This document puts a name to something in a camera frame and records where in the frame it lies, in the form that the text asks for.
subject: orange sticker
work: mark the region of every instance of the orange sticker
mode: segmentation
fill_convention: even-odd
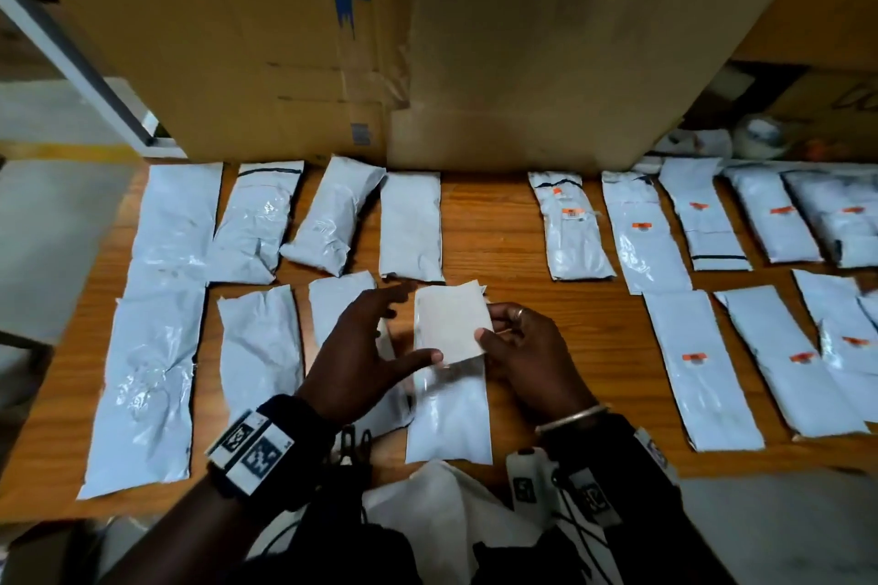
[[[808,363],[811,358],[814,358],[813,351],[803,351],[801,354],[793,354],[793,356],[789,357],[793,363]]]

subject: silver bangle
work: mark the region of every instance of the silver bangle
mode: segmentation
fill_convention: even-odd
[[[595,414],[606,411],[609,411],[609,407],[607,407],[606,405],[597,404],[594,407],[584,409],[583,411],[577,412],[576,414],[565,416],[563,419],[552,421],[550,424],[538,425],[536,426],[536,434],[542,435],[544,432],[554,431],[555,428],[560,428],[562,425],[572,424],[574,421],[578,421],[580,418],[587,418],[587,416],[594,416]]]

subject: wooden table top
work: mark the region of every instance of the wooden table top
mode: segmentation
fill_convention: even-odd
[[[236,167],[223,175],[220,213],[235,180]],[[295,223],[301,223],[311,204],[322,171],[309,170],[295,203]],[[104,357],[110,339],[115,300],[122,295],[131,246],[137,228],[145,168],[134,177],[121,203],[115,225],[106,236],[91,276],[82,292],[48,376],[39,391],[30,418],[12,451],[0,481],[0,521],[114,516],[162,512],[200,477],[203,452],[226,425],[227,410],[220,387],[222,326],[217,298],[254,291],[251,286],[219,286],[208,291],[203,336],[193,393],[194,435],[192,478],[172,484],[126,490],[98,499],[76,502],[91,441],[92,420],[104,375]],[[805,332],[816,340],[790,272],[791,266],[769,266],[756,245],[742,211],[724,180],[718,190],[731,222],[754,265],[754,272],[693,272],[696,289],[710,292],[772,284]],[[667,195],[664,213],[680,248],[686,244]],[[761,452],[696,453],[688,445],[680,415],[668,384],[659,345],[649,314],[639,296],[631,296],[621,277],[613,236],[606,217],[600,183],[589,181],[588,198],[602,213],[599,218],[604,249],[618,277],[608,281],[552,282],[545,259],[543,220],[524,176],[443,176],[442,211],[444,274],[449,284],[478,279],[495,302],[516,301],[551,316],[570,347],[582,376],[597,397],[645,427],[683,477],[767,473],[819,466],[878,468],[878,439],[837,436],[794,443],[777,407],[757,372],[744,342],[728,315],[715,301],[726,347],[738,373],[747,402],[765,436]],[[352,271],[369,270],[378,277],[380,205],[368,207],[358,240],[353,245]],[[819,264],[795,265],[818,272]],[[299,308],[310,366],[314,343],[307,284],[319,271],[281,260],[278,282],[292,286]],[[875,271],[855,273],[863,289],[878,287]],[[390,322],[397,353],[412,347],[412,302],[401,306]],[[508,453],[534,443],[532,426],[519,413],[509,389],[489,374],[493,467],[461,464],[461,468],[491,487],[506,482]],[[376,484],[400,480],[417,469],[405,464],[406,433],[381,438],[373,450]]]

